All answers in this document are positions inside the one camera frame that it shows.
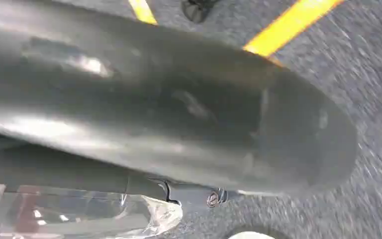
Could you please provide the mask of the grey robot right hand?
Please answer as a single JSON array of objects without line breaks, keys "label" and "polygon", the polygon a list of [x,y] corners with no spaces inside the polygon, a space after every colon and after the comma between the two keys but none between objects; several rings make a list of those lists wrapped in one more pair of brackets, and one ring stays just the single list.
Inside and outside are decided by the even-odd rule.
[{"label": "grey robot right hand", "polygon": [[290,69],[194,33],[0,0],[0,184],[305,196],[349,179],[357,130]]}]

